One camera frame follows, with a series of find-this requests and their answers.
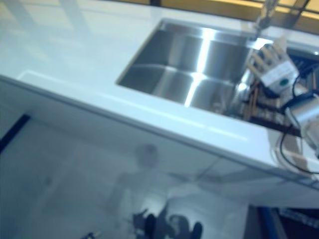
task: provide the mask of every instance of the wire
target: wire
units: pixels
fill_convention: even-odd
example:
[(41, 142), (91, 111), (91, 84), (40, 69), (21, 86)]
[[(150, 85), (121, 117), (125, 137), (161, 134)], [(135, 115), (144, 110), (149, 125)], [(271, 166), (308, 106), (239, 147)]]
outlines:
[(286, 138), (288, 132), (292, 129), (293, 125), (291, 124), (287, 129), (286, 131), (284, 132), (281, 140), (280, 140), (280, 146), (279, 146), (279, 149), (280, 149), (280, 154), (282, 156), (282, 158), (291, 166), (293, 166), (294, 168), (304, 172), (304, 173), (309, 173), (309, 174), (319, 174), (319, 171), (316, 172), (316, 171), (308, 171), (308, 170), (305, 170), (303, 168), (300, 168), (298, 166), (296, 166), (295, 164), (293, 164), (292, 162), (290, 162), (290, 160), (287, 159), (287, 157), (284, 155), (284, 152), (283, 152), (283, 145), (284, 145), (284, 139)]
[(319, 63), (314, 63), (314, 64), (312, 64), (312, 65), (306, 67), (302, 72), (299, 72), (299, 75), (298, 75), (298, 76), (295, 78), (295, 80), (294, 80), (293, 88), (292, 88), (292, 93), (293, 93), (294, 98), (296, 97), (295, 87), (296, 87), (296, 83), (298, 82), (299, 77), (300, 77), (303, 73), (307, 72), (308, 70), (313, 69), (313, 68), (318, 67), (318, 66), (319, 66)]

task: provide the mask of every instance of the blue trim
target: blue trim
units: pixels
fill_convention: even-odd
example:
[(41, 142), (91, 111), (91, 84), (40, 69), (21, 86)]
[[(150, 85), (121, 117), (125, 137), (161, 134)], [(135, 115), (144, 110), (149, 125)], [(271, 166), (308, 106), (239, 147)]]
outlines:
[(270, 239), (279, 239), (279, 237), (277, 236), (277, 233), (276, 233), (276, 228), (275, 228), (275, 225), (274, 225), (274, 222), (271, 218), (271, 215), (270, 215), (270, 212), (268, 208), (260, 208), (261, 210), (261, 213), (263, 215), (263, 218), (265, 220), (265, 223), (266, 223), (266, 227), (268, 229), (268, 235), (269, 235), (269, 238)]
[(29, 121), (30, 116), (22, 115), (9, 131), (0, 139), (0, 153), (8, 146), (13, 138), (19, 133), (22, 127)]

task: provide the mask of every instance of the white countertop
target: white countertop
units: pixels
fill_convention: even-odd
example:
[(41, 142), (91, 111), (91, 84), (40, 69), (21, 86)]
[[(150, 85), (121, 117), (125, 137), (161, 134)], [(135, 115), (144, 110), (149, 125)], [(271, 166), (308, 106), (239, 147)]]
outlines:
[[(0, 75), (178, 134), (264, 166), (279, 132), (157, 98), (116, 81), (161, 19), (252, 31), (252, 23), (201, 13), (95, 0), (0, 2)], [(270, 27), (319, 49), (319, 36)], [(304, 143), (309, 168), (319, 171)]]

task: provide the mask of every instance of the sink basin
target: sink basin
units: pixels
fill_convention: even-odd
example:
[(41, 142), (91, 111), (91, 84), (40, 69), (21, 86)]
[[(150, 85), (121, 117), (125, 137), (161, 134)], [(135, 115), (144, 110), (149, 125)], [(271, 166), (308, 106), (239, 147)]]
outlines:
[[(247, 117), (244, 111), (254, 78), (246, 63), (254, 50), (267, 43), (272, 41), (254, 39), (249, 33), (164, 20), (118, 84), (181, 103), (185, 107), (250, 121), (252, 116)], [(306, 54), (305, 51), (289, 51), (298, 56), (303, 67), (318, 60), (307, 53), (309, 57), (302, 61), (300, 59)]]

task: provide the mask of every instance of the stainless steel sink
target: stainless steel sink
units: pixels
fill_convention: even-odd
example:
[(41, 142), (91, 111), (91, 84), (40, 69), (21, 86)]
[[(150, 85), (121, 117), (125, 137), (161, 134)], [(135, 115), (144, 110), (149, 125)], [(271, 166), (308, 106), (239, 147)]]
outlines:
[(267, 43), (272, 41), (254, 34), (164, 20), (118, 84), (186, 107), (249, 120), (244, 108), (253, 76), (246, 62), (252, 51)]

